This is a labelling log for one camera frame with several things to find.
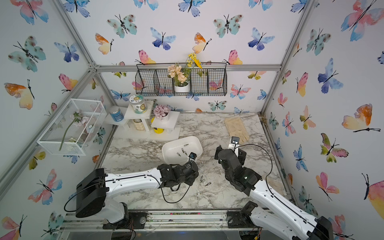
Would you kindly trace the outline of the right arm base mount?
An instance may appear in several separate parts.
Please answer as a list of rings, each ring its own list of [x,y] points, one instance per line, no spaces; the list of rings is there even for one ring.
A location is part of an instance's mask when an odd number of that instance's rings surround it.
[[[269,212],[258,204],[248,201],[240,211],[227,211],[226,221],[229,229],[244,229],[261,227],[263,218]]]

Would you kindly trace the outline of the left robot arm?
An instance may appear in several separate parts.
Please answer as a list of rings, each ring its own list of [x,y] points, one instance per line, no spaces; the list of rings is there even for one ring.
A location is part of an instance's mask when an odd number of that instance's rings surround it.
[[[147,171],[129,174],[110,174],[103,168],[96,169],[76,187],[75,216],[98,216],[110,224],[126,222],[129,220],[128,207],[114,200],[115,197],[139,190],[169,188],[174,192],[179,190],[181,184],[192,186],[199,176],[196,158],[195,153],[190,153],[184,165],[161,164]]]

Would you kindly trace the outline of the white plastic storage box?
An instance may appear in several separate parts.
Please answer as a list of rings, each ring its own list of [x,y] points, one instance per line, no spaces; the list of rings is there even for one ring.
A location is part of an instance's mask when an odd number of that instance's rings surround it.
[[[197,137],[189,136],[165,143],[162,153],[166,164],[184,165],[189,160],[190,153],[195,153],[197,160],[203,153],[203,147]]]

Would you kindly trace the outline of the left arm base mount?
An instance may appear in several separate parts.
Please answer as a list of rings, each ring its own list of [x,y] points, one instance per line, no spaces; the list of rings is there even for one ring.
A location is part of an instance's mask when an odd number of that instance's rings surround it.
[[[146,212],[127,212],[119,222],[104,224],[103,230],[142,230],[145,228],[147,217]]]

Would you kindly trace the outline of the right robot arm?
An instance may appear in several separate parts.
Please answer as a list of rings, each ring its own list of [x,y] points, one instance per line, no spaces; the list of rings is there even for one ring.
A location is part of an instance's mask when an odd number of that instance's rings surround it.
[[[266,178],[244,167],[246,152],[240,139],[232,137],[227,149],[218,146],[215,159],[226,180],[251,200],[242,208],[243,222],[265,229],[284,240],[332,240],[333,226],[325,217],[309,214],[287,200]]]

